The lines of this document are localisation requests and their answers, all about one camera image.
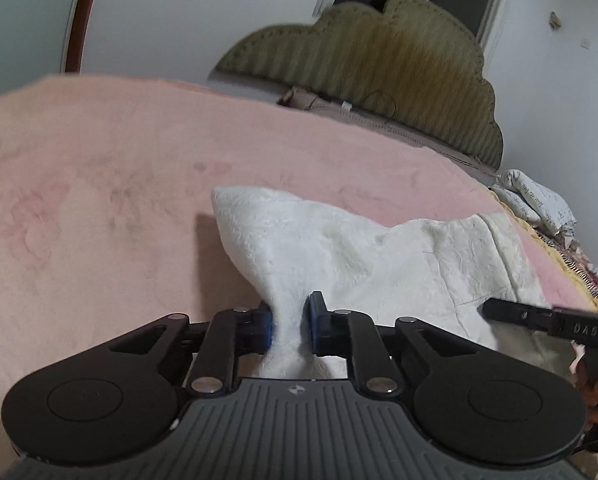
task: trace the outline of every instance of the cloud-shaped headboard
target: cloud-shaped headboard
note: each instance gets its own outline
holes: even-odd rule
[[[217,70],[298,85],[418,129],[498,168],[502,131],[474,36],[426,0],[330,7],[314,25],[275,25],[234,45]]]

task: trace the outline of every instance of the object hanging on wall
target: object hanging on wall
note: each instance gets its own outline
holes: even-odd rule
[[[562,20],[560,20],[554,12],[550,13],[548,23],[550,24],[550,28],[552,28],[553,30],[558,30],[562,28]]]

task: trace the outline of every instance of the pink blanket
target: pink blanket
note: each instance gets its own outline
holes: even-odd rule
[[[442,156],[356,126],[164,81],[47,78],[0,98],[0,403],[27,373],[166,313],[255,305],[212,217],[211,189],[234,184],[387,226],[500,209]],[[588,308],[519,235],[548,300]]]

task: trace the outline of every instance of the black wire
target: black wire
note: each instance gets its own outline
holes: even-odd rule
[[[584,450],[589,449],[589,448],[591,448],[593,446],[598,446],[598,439],[597,440],[593,440],[592,442],[588,442],[586,444],[582,444],[581,446],[577,446],[573,450],[572,454],[579,453],[580,451],[584,451]]]

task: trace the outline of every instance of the yellow fringe trim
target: yellow fringe trim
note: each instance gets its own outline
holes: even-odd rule
[[[577,290],[579,290],[585,298],[590,300],[590,303],[595,312],[598,312],[598,298],[595,298],[590,293],[583,279],[580,278],[572,269],[569,269],[569,267],[566,265],[566,262],[564,262],[564,259],[562,258],[561,254],[559,254],[559,251],[557,249],[553,249],[545,241],[541,240],[541,238],[537,236],[537,233],[535,233],[535,230],[531,227],[531,225],[528,224],[528,222],[526,222],[525,220],[516,217],[515,213],[513,213],[505,203],[499,200],[499,197],[493,191],[488,189],[488,192],[494,197],[494,199],[497,202],[500,203],[500,205],[506,210],[506,212],[517,221],[517,223],[524,229],[524,231],[526,231],[530,236],[533,237],[533,240],[539,244],[539,246],[548,254],[548,256],[550,256],[555,261],[555,263],[560,266],[560,268],[573,282]]]

